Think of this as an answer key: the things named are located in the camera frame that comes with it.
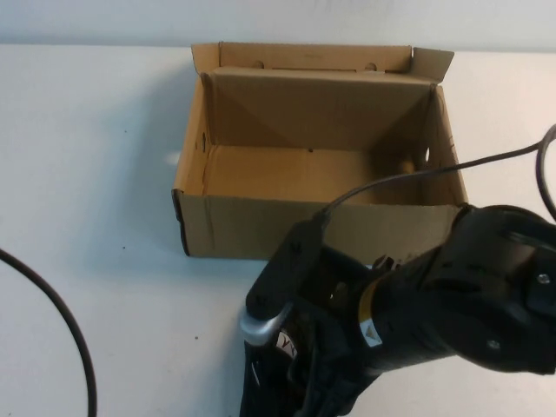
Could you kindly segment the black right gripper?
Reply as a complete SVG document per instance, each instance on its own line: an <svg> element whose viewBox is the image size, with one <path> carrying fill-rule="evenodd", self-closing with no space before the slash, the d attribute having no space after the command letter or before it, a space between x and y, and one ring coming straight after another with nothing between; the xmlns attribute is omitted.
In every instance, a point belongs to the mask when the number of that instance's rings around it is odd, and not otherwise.
<svg viewBox="0 0 556 417"><path fill-rule="evenodd" d="M300 292L303 313L311 322L309 386L367 387L381 374L368 359L381 339L377 333L362 333L370 308L365 291L393 267L394 260L385 255L368 268L331 248L322 249Z"/></svg>

